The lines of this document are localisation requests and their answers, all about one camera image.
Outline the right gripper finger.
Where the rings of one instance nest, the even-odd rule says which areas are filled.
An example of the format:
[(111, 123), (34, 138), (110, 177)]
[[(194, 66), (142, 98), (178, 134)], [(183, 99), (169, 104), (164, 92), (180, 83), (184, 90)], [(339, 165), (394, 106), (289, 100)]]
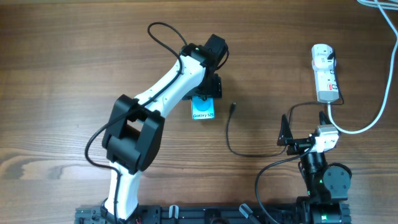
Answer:
[(319, 112), (319, 120), (320, 120), (320, 125), (331, 124), (331, 121), (329, 120), (328, 116), (323, 111)]
[(278, 146), (289, 146), (294, 144), (293, 135), (290, 130), (289, 122), (285, 114), (281, 117), (281, 126), (279, 137), (277, 140)]

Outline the turquoise screen smartphone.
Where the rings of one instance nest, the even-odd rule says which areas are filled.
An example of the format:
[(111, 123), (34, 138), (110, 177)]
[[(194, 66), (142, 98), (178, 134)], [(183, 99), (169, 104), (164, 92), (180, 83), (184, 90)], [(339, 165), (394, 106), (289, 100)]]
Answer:
[(215, 107), (214, 100), (207, 98), (202, 100), (199, 96), (192, 98), (192, 119), (214, 119), (215, 118)]

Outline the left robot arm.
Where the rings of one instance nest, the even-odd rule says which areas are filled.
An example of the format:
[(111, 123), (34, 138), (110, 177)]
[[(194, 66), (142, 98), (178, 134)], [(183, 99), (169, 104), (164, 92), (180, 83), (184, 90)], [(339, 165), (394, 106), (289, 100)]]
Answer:
[(215, 34), (205, 45), (185, 45), (175, 65), (153, 86), (115, 101), (102, 140), (112, 170), (103, 208), (113, 223), (128, 221), (136, 212), (141, 175), (160, 149), (165, 119), (174, 107), (190, 100), (193, 119), (215, 117), (214, 100), (222, 97), (217, 70), (228, 54), (226, 41)]

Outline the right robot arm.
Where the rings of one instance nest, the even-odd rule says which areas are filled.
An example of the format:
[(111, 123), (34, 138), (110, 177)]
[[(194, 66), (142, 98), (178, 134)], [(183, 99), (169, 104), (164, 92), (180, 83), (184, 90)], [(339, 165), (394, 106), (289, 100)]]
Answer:
[(341, 163), (327, 163), (325, 153), (334, 149), (339, 131), (323, 112), (320, 124), (307, 138), (295, 139), (286, 115), (282, 115), (278, 146), (286, 146), (289, 156), (299, 156), (299, 171), (305, 182), (306, 197), (298, 197), (293, 223), (351, 223), (348, 190), (352, 171)]

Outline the white power strip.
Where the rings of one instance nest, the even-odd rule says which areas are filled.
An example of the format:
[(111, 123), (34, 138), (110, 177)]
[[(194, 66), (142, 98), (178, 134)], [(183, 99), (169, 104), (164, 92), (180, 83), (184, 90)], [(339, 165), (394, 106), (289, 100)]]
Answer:
[(312, 47), (312, 68), (320, 103), (332, 103), (339, 98), (335, 66), (335, 51), (332, 47), (327, 44), (315, 44)]

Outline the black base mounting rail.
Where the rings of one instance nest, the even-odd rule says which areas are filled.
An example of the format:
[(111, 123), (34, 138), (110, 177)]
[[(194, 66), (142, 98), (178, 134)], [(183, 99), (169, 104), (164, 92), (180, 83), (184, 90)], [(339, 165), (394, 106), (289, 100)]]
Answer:
[(278, 204), (266, 207), (240, 206), (179, 207), (142, 205), (124, 223), (336, 223), (352, 222), (349, 205)]

